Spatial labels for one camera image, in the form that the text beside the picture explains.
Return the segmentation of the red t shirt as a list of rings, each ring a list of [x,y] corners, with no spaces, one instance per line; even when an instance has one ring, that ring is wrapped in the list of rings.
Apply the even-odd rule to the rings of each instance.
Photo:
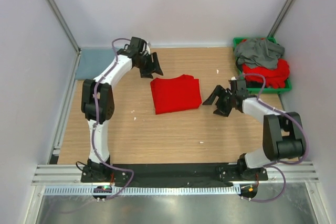
[[[202,103],[199,80],[187,74],[155,78],[150,87],[156,115],[197,109]]]

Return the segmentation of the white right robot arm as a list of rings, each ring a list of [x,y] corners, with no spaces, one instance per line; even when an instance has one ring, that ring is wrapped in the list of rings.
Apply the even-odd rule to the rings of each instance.
[[[251,94],[244,79],[231,79],[230,88],[217,85],[203,105],[216,106],[216,115],[228,117],[232,109],[255,118],[262,124],[262,147],[241,154],[232,170],[243,180],[257,179],[265,168],[277,162],[291,163],[307,155],[307,138],[300,115],[285,112],[266,104]]]

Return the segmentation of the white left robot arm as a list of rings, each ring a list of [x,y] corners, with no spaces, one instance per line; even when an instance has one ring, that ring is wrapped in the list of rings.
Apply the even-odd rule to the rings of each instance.
[[[81,111],[85,115],[90,132],[90,154],[82,169],[81,181],[108,182],[114,172],[131,174],[130,169],[118,168],[110,163],[108,150],[108,126],[115,105],[113,89],[122,77],[137,68],[141,78],[162,75],[156,52],[151,52],[147,41],[132,37],[121,49],[112,47],[114,59],[102,73],[82,84]]]

